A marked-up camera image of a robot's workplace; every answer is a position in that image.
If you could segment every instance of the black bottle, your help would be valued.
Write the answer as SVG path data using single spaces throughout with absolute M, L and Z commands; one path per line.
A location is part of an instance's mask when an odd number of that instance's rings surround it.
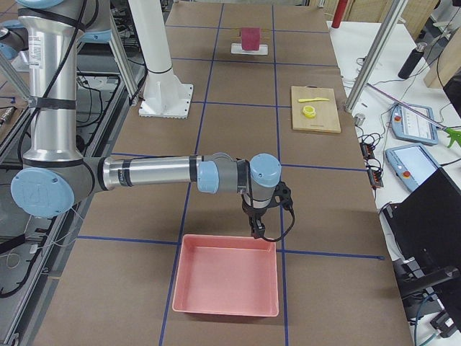
M 402 68 L 400 69 L 400 72 L 398 73 L 399 78 L 407 79 L 411 75 L 411 72 L 413 72 L 416 65 L 418 65 L 418 62 L 423 57 L 424 48 L 426 46 L 427 46 L 427 43 L 421 42 L 421 43 L 418 43 L 416 48 L 411 51 L 410 55 L 406 59 Z

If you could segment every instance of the wooden cutting board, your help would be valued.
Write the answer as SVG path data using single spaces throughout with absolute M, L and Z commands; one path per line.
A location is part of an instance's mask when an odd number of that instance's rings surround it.
M 299 103 L 298 99 L 325 97 L 329 101 L 312 101 Z M 315 108 L 316 116 L 309 119 L 303 114 L 304 106 Z M 309 88 L 306 86 L 291 87 L 292 127 L 293 130 L 340 133 L 338 110 L 333 89 Z

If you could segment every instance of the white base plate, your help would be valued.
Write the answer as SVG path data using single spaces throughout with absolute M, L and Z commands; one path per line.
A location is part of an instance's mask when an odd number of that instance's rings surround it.
M 241 43 L 232 43 L 230 45 L 230 52 L 232 54 L 246 54 L 248 56 L 266 56 L 269 53 L 267 45 L 259 45 L 258 50 L 243 50 Z
M 139 115 L 141 117 L 172 117 L 175 119 L 186 119 L 189 114 L 194 86 L 192 84 L 183 84 L 183 86 L 189 90 L 188 98 L 180 99 L 176 105 L 171 106 L 169 109 L 164 110 L 163 112 L 156 112 L 155 107 L 151 107 L 151 105 L 156 105 L 158 100 L 145 99 L 141 103 Z

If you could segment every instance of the pink block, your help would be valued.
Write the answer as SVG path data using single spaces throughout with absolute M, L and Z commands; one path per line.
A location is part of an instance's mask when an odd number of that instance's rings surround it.
M 261 43 L 261 28 L 242 27 L 240 29 L 243 50 L 259 50 Z

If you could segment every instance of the sticker label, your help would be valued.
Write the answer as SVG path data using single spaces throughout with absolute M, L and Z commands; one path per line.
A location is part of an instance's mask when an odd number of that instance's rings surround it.
M 29 67 L 43 68 L 43 37 L 29 36 Z

